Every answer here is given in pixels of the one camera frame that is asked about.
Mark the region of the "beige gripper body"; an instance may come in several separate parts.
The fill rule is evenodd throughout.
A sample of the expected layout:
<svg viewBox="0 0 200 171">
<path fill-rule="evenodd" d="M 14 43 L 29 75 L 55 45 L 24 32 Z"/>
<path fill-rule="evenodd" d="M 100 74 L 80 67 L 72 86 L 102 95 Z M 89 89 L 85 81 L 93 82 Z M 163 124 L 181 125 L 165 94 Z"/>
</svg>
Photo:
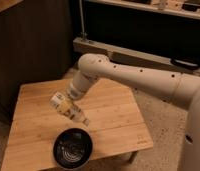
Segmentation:
<svg viewBox="0 0 200 171">
<path fill-rule="evenodd" d="M 72 100 L 79 100 L 83 97 L 84 93 L 70 84 L 66 90 L 68 97 Z"/>
</svg>

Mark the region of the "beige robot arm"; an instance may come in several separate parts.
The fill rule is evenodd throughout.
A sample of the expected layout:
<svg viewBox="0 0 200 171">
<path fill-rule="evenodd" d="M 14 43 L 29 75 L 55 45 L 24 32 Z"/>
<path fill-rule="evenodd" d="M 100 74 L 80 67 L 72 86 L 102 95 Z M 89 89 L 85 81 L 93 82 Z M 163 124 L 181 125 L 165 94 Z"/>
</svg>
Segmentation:
<svg viewBox="0 0 200 171">
<path fill-rule="evenodd" d="M 200 76 L 116 64 L 103 54 L 86 53 L 79 58 L 68 96 L 81 99 L 100 78 L 136 88 L 187 110 L 178 171 L 200 171 Z"/>
</svg>

